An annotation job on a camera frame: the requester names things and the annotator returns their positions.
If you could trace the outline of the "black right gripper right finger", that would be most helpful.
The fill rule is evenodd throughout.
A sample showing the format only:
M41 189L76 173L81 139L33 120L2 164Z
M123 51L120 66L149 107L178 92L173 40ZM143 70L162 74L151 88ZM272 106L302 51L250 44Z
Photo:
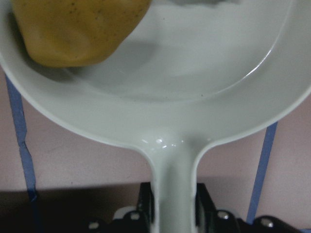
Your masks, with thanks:
M234 215L218 210L203 183L196 186L195 224L198 233L239 233L240 227Z

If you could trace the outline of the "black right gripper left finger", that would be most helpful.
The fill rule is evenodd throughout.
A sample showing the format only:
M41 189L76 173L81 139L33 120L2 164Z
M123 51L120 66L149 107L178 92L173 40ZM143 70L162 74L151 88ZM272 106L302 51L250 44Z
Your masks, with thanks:
M136 206L120 208L114 215L115 233L150 233L155 219L155 202L150 183L141 183Z

